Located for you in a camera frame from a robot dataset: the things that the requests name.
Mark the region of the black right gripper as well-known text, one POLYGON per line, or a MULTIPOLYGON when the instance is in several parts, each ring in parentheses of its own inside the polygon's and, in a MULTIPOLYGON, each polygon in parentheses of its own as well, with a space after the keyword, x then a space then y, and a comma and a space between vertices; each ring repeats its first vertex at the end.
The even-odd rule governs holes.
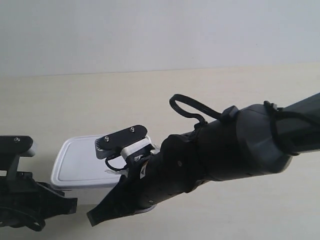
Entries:
POLYGON ((87 218, 92 227, 117 218, 147 210, 183 193, 190 193, 207 183, 197 159, 196 146, 189 140, 164 141, 160 152, 137 171, 122 176, 87 218))

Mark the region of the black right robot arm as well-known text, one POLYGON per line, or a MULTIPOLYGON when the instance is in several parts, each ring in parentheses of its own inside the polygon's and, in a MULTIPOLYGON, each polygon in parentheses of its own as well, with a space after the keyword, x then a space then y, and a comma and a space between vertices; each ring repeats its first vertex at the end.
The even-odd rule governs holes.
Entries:
POLYGON ((92 226, 141 214, 210 182, 283 172, 292 158, 320 149, 320 96, 287 107, 265 101, 217 112, 182 94, 169 100, 181 116, 196 119, 193 130, 171 134, 156 147, 147 128, 137 124, 96 139, 96 157, 120 179, 87 213, 92 226))

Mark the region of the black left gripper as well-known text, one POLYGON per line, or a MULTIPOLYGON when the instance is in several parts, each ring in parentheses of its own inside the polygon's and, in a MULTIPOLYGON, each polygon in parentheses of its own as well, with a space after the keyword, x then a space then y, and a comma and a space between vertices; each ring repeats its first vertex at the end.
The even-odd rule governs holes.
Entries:
POLYGON ((31 172, 18 171, 14 180, 0 177, 0 224, 45 225, 46 220, 76 213, 78 199, 66 197, 31 172))

